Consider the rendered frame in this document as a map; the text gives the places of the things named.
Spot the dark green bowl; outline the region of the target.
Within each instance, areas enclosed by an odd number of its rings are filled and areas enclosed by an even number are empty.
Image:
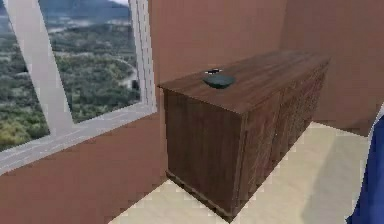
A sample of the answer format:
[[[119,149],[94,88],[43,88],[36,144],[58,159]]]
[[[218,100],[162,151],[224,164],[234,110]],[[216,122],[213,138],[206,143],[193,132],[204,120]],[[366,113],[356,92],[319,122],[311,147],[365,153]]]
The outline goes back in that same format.
[[[235,78],[228,75],[213,74],[205,77],[203,81],[210,87],[224,89],[235,82]]]

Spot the dark wooden sideboard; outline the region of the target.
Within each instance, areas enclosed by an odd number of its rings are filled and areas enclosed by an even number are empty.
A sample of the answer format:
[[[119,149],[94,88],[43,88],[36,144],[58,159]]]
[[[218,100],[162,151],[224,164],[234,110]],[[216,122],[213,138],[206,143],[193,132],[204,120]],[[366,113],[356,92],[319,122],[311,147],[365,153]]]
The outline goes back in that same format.
[[[277,51],[220,67],[224,89],[206,72],[162,83],[167,176],[232,221],[311,123],[329,63]]]

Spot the white framed window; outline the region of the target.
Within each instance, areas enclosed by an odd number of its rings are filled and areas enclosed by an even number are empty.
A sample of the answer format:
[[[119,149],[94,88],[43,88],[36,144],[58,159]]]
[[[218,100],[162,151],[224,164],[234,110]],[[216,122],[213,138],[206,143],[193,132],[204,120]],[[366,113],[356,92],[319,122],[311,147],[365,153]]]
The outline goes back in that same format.
[[[0,152],[0,176],[157,112],[149,0],[127,0],[137,53],[141,101],[74,123],[38,0],[3,0],[50,134]]]

